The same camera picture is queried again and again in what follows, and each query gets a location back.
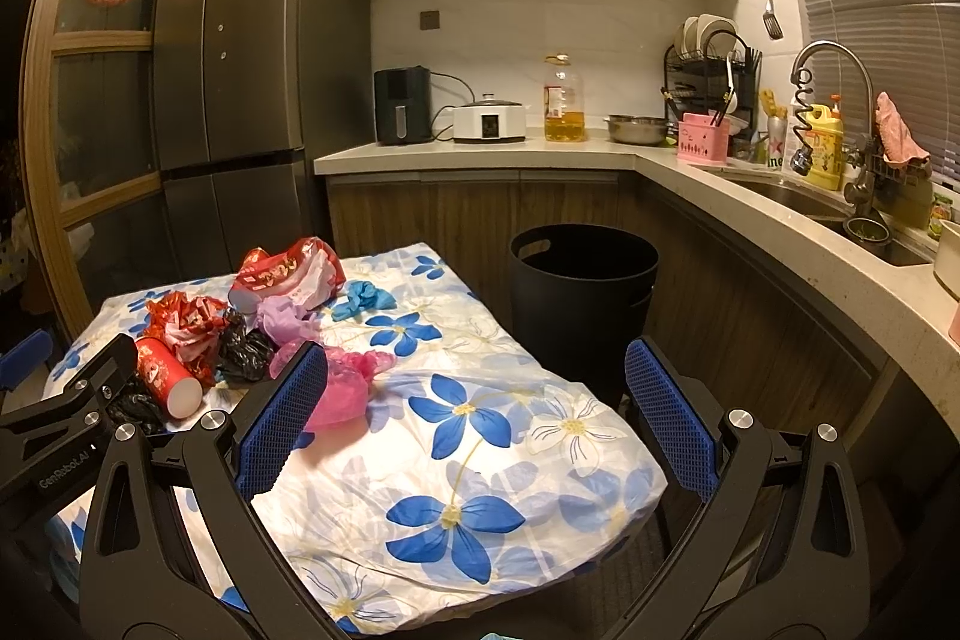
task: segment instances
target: cooking oil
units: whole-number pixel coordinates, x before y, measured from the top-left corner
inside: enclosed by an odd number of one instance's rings
[[[549,142],[583,142],[587,138],[584,117],[584,83],[570,66],[570,56],[549,55],[544,79],[544,137]]]

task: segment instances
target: pink basket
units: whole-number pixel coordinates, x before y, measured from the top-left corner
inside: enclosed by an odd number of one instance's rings
[[[683,113],[677,138],[677,158],[682,161],[726,164],[730,118],[723,118],[720,125],[710,125],[712,119],[713,115]]]

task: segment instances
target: black plastic bag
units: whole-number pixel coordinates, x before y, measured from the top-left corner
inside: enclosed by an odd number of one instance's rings
[[[143,434],[163,434],[167,431],[160,403],[135,374],[131,375],[117,396],[107,405],[107,415],[117,426],[136,423]]]
[[[217,345],[217,369],[224,380],[256,383],[263,380],[277,345],[259,329],[247,331],[244,316],[237,310],[224,313],[227,328]]]

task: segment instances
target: hanging spatula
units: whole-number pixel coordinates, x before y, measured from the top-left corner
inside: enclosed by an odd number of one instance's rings
[[[784,37],[784,30],[779,25],[774,14],[774,0],[767,0],[767,11],[763,13],[763,24],[767,28],[767,35],[776,41]]]

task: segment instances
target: door frame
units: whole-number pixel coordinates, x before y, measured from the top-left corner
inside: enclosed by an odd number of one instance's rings
[[[61,203],[53,145],[52,96],[56,57],[88,52],[150,52],[151,31],[56,33],[59,0],[32,0],[21,60],[19,135],[27,216],[37,260],[56,315],[75,339],[93,319],[67,229],[161,190],[160,174],[147,175]]]

